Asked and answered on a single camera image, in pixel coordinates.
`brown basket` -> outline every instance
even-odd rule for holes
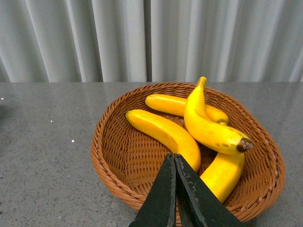
[[[134,89],[109,105],[96,126],[91,144],[93,166],[112,194],[136,211],[144,203],[165,155],[170,151],[133,128],[125,113],[143,109],[184,127],[182,117],[154,111],[145,104],[144,98],[156,93],[187,98],[194,87],[195,84],[176,82]],[[208,87],[205,88],[205,101],[227,113],[230,126],[246,133],[254,145],[246,152],[244,170],[237,186],[224,202],[240,221],[248,221],[270,207],[282,192],[285,165],[281,152],[269,133],[238,101]],[[202,155],[199,174],[202,174],[216,152],[199,146]],[[177,226],[181,226],[178,211]]]

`banana bunch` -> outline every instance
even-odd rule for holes
[[[161,94],[153,94],[145,99],[152,109],[184,117],[186,130],[144,110],[134,109],[125,116],[137,130],[155,138],[173,153],[181,154],[196,172],[201,165],[197,141],[217,151],[214,161],[200,178],[223,203],[241,176],[244,152],[252,148],[252,143],[247,135],[228,126],[226,113],[205,104],[206,82],[207,79],[201,77],[187,99]]]

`curtain fold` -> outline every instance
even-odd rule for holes
[[[0,0],[0,82],[303,81],[301,0]]]

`basket rim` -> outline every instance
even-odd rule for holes
[[[120,198],[122,201],[127,203],[128,206],[134,208],[135,210],[140,209],[141,205],[144,203],[144,201],[146,199],[146,196],[138,194],[137,192],[133,191],[129,186],[125,185],[121,180],[119,180],[118,177],[110,170],[110,167],[107,164],[107,162],[105,161],[102,152],[98,152],[98,154],[96,153],[95,149],[97,149],[97,148],[95,147],[94,144],[97,143],[97,145],[100,148],[102,147],[102,140],[103,140],[103,133],[104,133],[103,129],[106,126],[106,124],[108,123],[108,121],[110,120],[110,116],[113,114],[113,112],[110,113],[109,110],[119,106],[125,99],[127,99],[129,96],[131,96],[134,92],[139,91],[139,90],[140,91],[148,90],[150,88],[154,89],[156,87],[163,87],[163,86],[170,87],[170,86],[182,86],[182,85],[195,86],[195,84],[191,83],[191,82],[159,82],[159,83],[147,84],[147,85],[132,89],[132,90],[126,92],[125,94],[119,96],[110,105],[108,105],[107,108],[105,109],[103,115],[101,116],[99,122],[96,125],[93,140],[91,143],[91,151],[90,151],[91,158],[92,158],[92,164],[93,164],[95,170],[97,171],[97,174],[99,175],[101,180],[104,182],[104,184],[108,187],[108,189],[112,193],[114,192],[113,194],[115,196]],[[235,98],[233,98],[221,91],[210,88],[210,87],[205,87],[205,91],[206,92],[213,91],[213,92],[216,92],[218,94],[222,94],[222,95],[228,97],[233,103],[235,103],[237,106],[240,106],[241,109],[244,109],[245,114],[249,118],[256,121],[256,119],[247,110],[247,108],[244,107]],[[97,131],[98,125],[102,129],[101,131]],[[270,136],[270,139],[273,142],[271,145],[276,149],[277,154],[278,154],[278,156],[277,156],[278,159],[276,160],[276,163],[280,163],[280,165],[277,165],[277,170],[275,170],[275,175],[277,175],[276,171],[279,171],[280,173],[284,173],[284,174],[279,174],[279,177],[276,176],[276,183],[279,184],[280,190],[271,190],[274,193],[272,193],[270,196],[267,196],[265,199],[266,201],[269,200],[271,202],[267,202],[267,203],[259,202],[258,204],[256,204],[256,206],[259,207],[259,210],[261,210],[260,212],[256,211],[255,213],[247,213],[248,209],[239,210],[237,212],[237,214],[236,214],[237,218],[239,218],[243,222],[256,217],[259,213],[263,212],[264,210],[269,208],[271,205],[273,205],[273,202],[280,196],[280,194],[282,193],[282,191],[284,189],[284,185],[285,185],[285,163],[284,163],[281,151],[278,148],[277,144],[274,142],[274,140],[271,138],[271,135],[268,133],[268,131],[265,130],[263,127],[262,127],[262,130],[263,130],[263,132],[267,133],[267,135]]]

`granite countertop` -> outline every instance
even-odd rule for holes
[[[0,226],[127,227],[135,211],[101,182],[90,145],[105,108],[148,83],[0,83]],[[303,83],[207,83],[271,134],[285,187],[252,227],[303,226]]]

